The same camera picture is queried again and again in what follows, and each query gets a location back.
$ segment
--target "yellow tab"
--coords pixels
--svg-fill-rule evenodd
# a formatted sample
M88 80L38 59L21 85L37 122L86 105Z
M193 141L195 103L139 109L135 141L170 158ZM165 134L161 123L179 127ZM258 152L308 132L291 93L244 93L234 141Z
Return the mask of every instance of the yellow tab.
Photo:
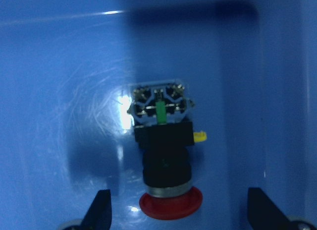
M204 142L207 140L207 134L203 131L194 132L194 142Z

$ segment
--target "green plastic part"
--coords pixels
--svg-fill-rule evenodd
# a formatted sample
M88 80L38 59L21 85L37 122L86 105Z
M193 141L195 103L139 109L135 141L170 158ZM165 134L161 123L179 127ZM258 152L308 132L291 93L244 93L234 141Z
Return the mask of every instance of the green plastic part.
M157 101L155 105L156 105L156 111L157 111L158 124L167 123L165 102Z

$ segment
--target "scratched surface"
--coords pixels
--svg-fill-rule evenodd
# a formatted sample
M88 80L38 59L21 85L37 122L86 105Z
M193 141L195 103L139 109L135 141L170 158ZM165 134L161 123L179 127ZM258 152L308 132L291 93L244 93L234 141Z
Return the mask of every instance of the scratched surface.
M142 1L1 0L0 229L55 230L105 188L113 230L250 229L249 186L316 224L314 62L302 43L316 27L295 16L312 0ZM189 148L204 201L158 221L138 205L127 89L173 78L209 136Z

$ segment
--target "silver metal ring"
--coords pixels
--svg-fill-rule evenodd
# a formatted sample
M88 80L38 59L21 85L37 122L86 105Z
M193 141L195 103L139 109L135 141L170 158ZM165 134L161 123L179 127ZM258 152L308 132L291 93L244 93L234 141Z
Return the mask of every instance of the silver metal ring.
M157 198L171 198L183 195L192 188L191 180L174 187L157 188L148 186L148 194Z

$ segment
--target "screw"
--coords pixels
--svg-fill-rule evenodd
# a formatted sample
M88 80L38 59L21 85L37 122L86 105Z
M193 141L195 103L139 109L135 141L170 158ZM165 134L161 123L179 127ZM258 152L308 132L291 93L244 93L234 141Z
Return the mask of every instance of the screw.
M299 223L298 230L311 230L311 228L305 223Z

